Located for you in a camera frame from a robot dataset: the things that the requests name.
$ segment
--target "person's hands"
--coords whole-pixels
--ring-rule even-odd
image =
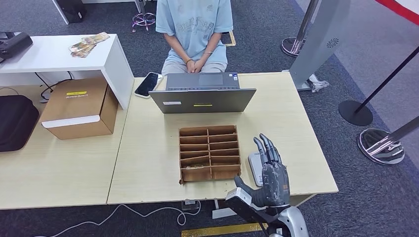
[[[199,73],[202,69],[202,67],[205,65],[206,60],[200,59],[195,62],[195,73]]]
[[[188,73],[194,73],[195,72],[195,61],[194,60],[189,60],[186,63],[186,68],[188,70]]]

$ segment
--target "cardboard compartment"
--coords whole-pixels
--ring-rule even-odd
[[[208,127],[208,135],[225,135],[236,133],[236,126]]]
[[[240,175],[240,165],[211,166],[211,172],[213,179],[232,179]]]
[[[209,151],[210,156],[240,156],[239,149],[226,149],[226,150],[217,150],[217,151]]]
[[[226,149],[238,149],[239,142],[218,142],[218,143],[210,143],[209,149],[211,151],[215,150],[226,150]]]
[[[234,125],[179,129],[180,184],[232,179],[240,175],[240,150]]]
[[[196,136],[196,137],[180,137],[180,144],[208,144],[207,136]]]
[[[230,157],[211,157],[211,166],[215,165],[229,165],[229,164],[241,164],[240,156]]]
[[[185,127],[179,129],[180,137],[207,136],[207,127]]]
[[[206,152],[180,152],[180,159],[195,158],[195,157],[204,157],[208,156],[208,151]]]
[[[211,169],[210,167],[202,167],[202,168],[194,168],[188,169],[183,168],[181,169],[182,180],[186,181],[204,181],[211,179]]]
[[[210,165],[210,157],[194,157],[180,160],[180,168],[204,167]]]
[[[228,135],[213,135],[209,136],[209,142],[237,142],[237,134],[228,134]]]
[[[197,151],[208,151],[207,144],[184,144],[180,145],[181,152],[197,152]]]

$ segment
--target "robot finger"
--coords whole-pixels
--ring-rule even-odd
[[[282,164],[281,156],[279,155],[279,152],[275,146],[274,146],[274,150],[275,150],[275,155],[276,155],[275,157],[278,159],[277,162]]]
[[[262,133],[259,134],[259,137],[262,139],[262,141],[263,141],[263,143],[265,145],[265,148],[266,148],[266,156],[268,157],[268,161],[274,161],[275,160],[274,159],[274,149],[271,146],[272,142],[269,144],[269,141],[270,140],[265,135],[263,135]]]
[[[257,145],[257,150],[259,151],[260,161],[262,162],[262,166],[268,163],[268,158],[266,157],[265,149],[263,148],[262,143],[259,141],[257,137],[253,137],[253,141]]]
[[[278,150],[276,150],[276,147],[274,146],[274,144],[272,143],[270,139],[268,139],[268,142],[269,142],[269,147],[272,148],[273,160],[276,162],[279,162]]]

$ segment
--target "paper money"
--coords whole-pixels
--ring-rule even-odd
[[[76,43],[76,44],[74,44],[74,45],[71,45],[70,47],[69,47],[69,50],[71,51],[71,52],[78,52],[78,51],[81,51],[81,50],[83,50],[83,49],[86,49],[87,47],[89,47],[90,46],[90,44],[87,44],[87,43],[83,43],[83,42],[78,42],[78,43]]]
[[[96,44],[104,40],[107,40],[108,38],[109,38],[109,35],[106,32],[102,32],[94,36],[82,38],[82,43]]]
[[[77,51],[77,52],[72,52],[71,56],[73,57],[77,57],[77,58],[86,58],[90,52],[92,51],[92,49],[95,47],[96,45],[89,45],[87,46],[87,48]]]

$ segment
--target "yellow tape on floor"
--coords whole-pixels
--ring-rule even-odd
[[[220,226],[220,227],[210,227],[196,230],[187,230],[182,231],[181,237],[202,237],[202,236],[220,236],[227,234],[243,233],[243,232],[253,232],[261,231],[260,225],[258,223],[254,224],[244,224],[244,225],[234,225],[234,226]]]

